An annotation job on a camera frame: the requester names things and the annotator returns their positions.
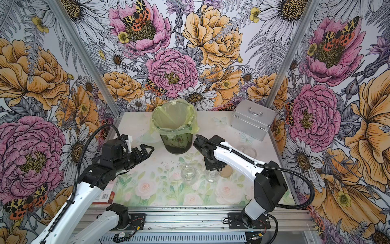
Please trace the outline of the glass jar beige lid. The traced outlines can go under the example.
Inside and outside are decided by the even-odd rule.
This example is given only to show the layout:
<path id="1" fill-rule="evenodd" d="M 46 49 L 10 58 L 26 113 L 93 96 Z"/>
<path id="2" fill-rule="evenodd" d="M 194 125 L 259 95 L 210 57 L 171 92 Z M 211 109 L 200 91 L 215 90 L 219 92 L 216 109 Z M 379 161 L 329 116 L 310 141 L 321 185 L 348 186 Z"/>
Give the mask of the glass jar beige lid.
<path id="1" fill-rule="evenodd" d="M 205 171 L 205 179 L 210 183 L 215 183 L 218 181 L 220 176 L 220 172 L 217 170 L 206 170 Z"/>
<path id="2" fill-rule="evenodd" d="M 245 146 L 242 148 L 242 152 L 251 158 L 257 157 L 257 151 L 252 147 Z"/>

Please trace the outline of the glass jar orange lid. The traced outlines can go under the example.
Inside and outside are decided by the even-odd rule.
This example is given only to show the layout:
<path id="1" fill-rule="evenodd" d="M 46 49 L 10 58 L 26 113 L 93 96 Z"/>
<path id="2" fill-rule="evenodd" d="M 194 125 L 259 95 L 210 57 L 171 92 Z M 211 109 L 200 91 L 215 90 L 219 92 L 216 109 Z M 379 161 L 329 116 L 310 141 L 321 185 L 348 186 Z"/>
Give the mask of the glass jar orange lid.
<path id="1" fill-rule="evenodd" d="M 198 180 L 198 172 L 194 167 L 187 165 L 183 167 L 181 177 L 187 186 L 191 186 Z"/>

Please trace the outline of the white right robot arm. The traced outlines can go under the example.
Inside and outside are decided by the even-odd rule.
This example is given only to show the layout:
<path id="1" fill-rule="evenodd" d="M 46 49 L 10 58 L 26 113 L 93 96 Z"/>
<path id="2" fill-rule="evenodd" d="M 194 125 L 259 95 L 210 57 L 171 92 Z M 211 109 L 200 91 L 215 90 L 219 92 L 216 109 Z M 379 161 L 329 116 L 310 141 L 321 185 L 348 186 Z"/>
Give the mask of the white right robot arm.
<path id="1" fill-rule="evenodd" d="M 251 158 L 215 135 L 207 139 L 197 135 L 194 147 L 204 156 L 209 171 L 221 171 L 227 165 L 253 182 L 253 200 L 241 212 L 240 224 L 252 229 L 261 215 L 273 211 L 287 191 L 282 169 L 273 161 L 264 163 Z"/>

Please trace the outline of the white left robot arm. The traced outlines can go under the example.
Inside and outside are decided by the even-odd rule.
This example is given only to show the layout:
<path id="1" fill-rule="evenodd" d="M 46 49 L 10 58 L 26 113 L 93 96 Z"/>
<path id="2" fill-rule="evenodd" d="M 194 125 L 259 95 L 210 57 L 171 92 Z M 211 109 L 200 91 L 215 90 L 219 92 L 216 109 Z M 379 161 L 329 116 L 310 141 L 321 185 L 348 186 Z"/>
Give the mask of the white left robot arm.
<path id="1" fill-rule="evenodd" d="M 110 230 L 130 226 L 128 207 L 113 203 L 85 229 L 72 235 L 90 205 L 121 171 L 129 171 L 146 161 L 154 147 L 141 144 L 130 148 L 129 142 L 109 140 L 102 147 L 96 163 L 91 164 L 74 184 L 74 190 L 53 220 L 32 242 L 34 244 L 94 244 Z"/>

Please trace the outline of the black mesh waste bin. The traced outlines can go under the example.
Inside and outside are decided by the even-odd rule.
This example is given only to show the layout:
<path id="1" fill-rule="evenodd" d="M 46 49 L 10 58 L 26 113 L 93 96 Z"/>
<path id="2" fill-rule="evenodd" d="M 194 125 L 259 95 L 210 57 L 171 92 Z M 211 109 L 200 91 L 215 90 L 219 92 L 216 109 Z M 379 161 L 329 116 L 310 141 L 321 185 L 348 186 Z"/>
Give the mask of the black mesh waste bin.
<path id="1" fill-rule="evenodd" d="M 172 154 L 180 155 L 190 150 L 193 145 L 193 135 L 191 133 L 184 133 L 168 137 L 167 135 L 160 135 L 166 150 Z"/>

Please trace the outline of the green plastic bin liner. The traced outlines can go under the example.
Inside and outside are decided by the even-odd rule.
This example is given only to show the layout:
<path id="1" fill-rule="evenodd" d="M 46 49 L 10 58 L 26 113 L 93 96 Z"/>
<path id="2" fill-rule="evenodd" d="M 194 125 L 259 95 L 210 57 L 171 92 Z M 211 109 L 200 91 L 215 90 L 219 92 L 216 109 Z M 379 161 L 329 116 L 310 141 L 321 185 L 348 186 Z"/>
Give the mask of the green plastic bin liner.
<path id="1" fill-rule="evenodd" d="M 197 110 L 183 99 L 169 101 L 154 109 L 150 118 L 151 133 L 173 137 L 180 134 L 197 134 L 200 130 Z"/>

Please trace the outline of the pink red packet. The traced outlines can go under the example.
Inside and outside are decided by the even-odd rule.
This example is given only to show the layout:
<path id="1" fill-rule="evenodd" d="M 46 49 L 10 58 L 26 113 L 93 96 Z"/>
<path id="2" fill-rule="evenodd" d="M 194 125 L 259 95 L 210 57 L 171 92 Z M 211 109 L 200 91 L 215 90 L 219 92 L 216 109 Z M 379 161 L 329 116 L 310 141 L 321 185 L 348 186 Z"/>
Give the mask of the pink red packet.
<path id="1" fill-rule="evenodd" d="M 117 180 L 112 180 L 92 204 L 112 204 L 117 189 Z"/>

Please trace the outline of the silver metal case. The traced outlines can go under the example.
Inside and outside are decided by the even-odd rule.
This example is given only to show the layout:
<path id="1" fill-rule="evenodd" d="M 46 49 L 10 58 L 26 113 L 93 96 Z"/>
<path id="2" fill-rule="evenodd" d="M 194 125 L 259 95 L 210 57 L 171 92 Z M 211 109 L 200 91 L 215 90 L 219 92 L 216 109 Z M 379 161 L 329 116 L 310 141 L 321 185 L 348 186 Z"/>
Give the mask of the silver metal case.
<path id="1" fill-rule="evenodd" d="M 249 100 L 242 100 L 234 109 L 231 127 L 263 141 L 277 115 L 277 112 Z"/>

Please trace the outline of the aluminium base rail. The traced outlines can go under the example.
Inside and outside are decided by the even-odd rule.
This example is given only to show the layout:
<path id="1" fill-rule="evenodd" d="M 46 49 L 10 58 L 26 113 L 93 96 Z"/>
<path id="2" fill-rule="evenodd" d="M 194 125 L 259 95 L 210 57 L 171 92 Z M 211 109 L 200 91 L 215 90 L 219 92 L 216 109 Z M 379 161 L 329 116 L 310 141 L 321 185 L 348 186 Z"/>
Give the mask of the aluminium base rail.
<path id="1" fill-rule="evenodd" d="M 239 205 L 147 206 L 128 208 L 112 204 L 79 233 L 75 229 L 88 211 L 84 199 L 65 205 L 36 238 L 38 244 L 102 243 L 244 243 L 246 233 L 265 232 L 263 241 L 272 244 L 296 243 L 290 233 L 303 234 L 303 243 L 318 244 L 314 222 L 308 211 L 277 207 L 271 212 L 258 210 L 253 218 Z"/>

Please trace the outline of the aluminium frame post left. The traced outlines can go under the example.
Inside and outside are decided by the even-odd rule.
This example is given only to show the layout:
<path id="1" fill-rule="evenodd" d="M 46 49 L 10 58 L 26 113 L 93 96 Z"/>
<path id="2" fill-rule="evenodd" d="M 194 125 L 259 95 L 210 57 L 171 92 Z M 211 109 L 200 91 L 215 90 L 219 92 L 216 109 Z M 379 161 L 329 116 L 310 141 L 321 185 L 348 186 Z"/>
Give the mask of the aluminium frame post left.
<path id="1" fill-rule="evenodd" d="M 96 83 L 96 86 L 102 93 L 105 101 L 107 102 L 108 106 L 113 112 L 114 117 L 115 118 L 120 117 L 121 111 L 119 107 L 117 106 L 115 100 L 111 96 L 97 67 L 92 61 L 92 58 L 89 55 L 86 46 L 84 45 L 82 39 L 80 38 L 77 29 L 74 27 L 71 19 L 67 15 L 67 12 L 63 7 L 61 1 L 48 1 L 48 5 L 50 9 L 53 11 L 54 15 L 57 17 L 58 22 L 63 26 L 63 30 L 65 31 L 66 35 L 69 37 L 70 42 L 72 43 L 73 47 L 75 48 L 80 58 L 82 59 L 83 64 L 85 65 L 87 71 L 89 71 L 90 76 L 93 78 L 94 82 Z"/>

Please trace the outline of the aluminium frame post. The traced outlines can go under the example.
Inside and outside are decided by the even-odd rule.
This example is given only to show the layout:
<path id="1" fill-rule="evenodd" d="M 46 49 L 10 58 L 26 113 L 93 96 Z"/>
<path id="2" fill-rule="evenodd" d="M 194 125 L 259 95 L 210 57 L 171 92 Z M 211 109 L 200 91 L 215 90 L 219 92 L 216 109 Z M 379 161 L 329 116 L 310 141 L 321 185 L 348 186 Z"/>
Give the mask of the aluminium frame post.
<path id="1" fill-rule="evenodd" d="M 319 0 L 311 0 L 308 1 L 306 9 L 302 15 L 302 18 L 300 20 L 300 23 L 298 25 L 297 31 L 295 32 L 294 36 L 291 39 L 290 46 L 287 50 L 287 53 L 283 59 L 283 62 L 281 63 L 281 67 L 279 71 L 277 72 L 277 76 L 275 78 L 275 82 L 273 84 L 273 87 L 270 90 L 270 93 L 266 99 L 265 106 L 267 108 L 271 108 L 271 105 L 273 104 L 277 92 L 282 86 L 283 80 L 285 78 L 286 72 L 288 70 L 288 67 L 290 63 L 292 62 L 295 52 L 298 49 L 298 47 L 301 45 L 301 41 L 303 40 L 303 37 L 307 31 L 307 29 L 310 26 L 311 20 L 315 15 L 315 12 L 319 6 L 321 1 Z"/>
<path id="2" fill-rule="evenodd" d="M 71 19 L 67 15 L 67 12 L 63 7 L 61 1 L 48 1 L 48 5 L 50 9 L 53 11 L 54 15 L 57 17 L 58 22 L 63 26 L 63 30 L 65 31 L 66 35 L 69 37 L 70 42 L 72 43 L 73 47 L 75 48 L 80 58 L 82 59 L 83 64 L 85 65 L 87 71 L 89 71 L 90 76 L 93 78 L 94 82 L 96 83 L 96 86 L 102 93 L 105 101 L 107 102 L 108 106 L 113 112 L 114 117 L 115 118 L 120 117 L 121 111 L 119 107 L 117 106 L 115 100 L 111 96 L 97 67 L 92 61 L 92 58 L 89 55 L 86 46 L 84 45 L 82 39 L 80 38 L 77 29 L 74 27 Z"/>

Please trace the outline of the aluminium frame post right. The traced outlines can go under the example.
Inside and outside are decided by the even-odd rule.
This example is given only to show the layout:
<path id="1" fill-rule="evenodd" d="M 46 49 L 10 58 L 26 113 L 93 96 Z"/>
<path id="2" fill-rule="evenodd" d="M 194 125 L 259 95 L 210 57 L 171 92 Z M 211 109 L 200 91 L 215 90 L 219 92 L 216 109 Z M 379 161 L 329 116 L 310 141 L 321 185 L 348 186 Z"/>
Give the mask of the aluminium frame post right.
<path id="1" fill-rule="evenodd" d="M 266 99 L 265 106 L 267 108 L 271 108 L 271 105 L 273 104 L 277 92 L 282 86 L 283 80 L 285 78 L 286 72 L 288 70 L 288 67 L 290 63 L 292 62 L 295 52 L 298 49 L 298 47 L 301 45 L 301 41 L 303 40 L 303 37 L 307 31 L 307 29 L 310 26 L 311 20 L 315 15 L 315 12 L 319 6 L 321 1 L 319 0 L 311 0 L 308 1 L 306 9 L 302 15 L 302 18 L 300 20 L 300 23 L 298 25 L 297 31 L 295 32 L 294 36 L 291 39 L 290 46 L 287 50 L 287 53 L 283 59 L 283 62 L 281 63 L 281 67 L 279 71 L 277 72 L 277 76 L 275 78 L 275 82 L 273 84 L 273 87 L 270 90 L 270 93 Z"/>

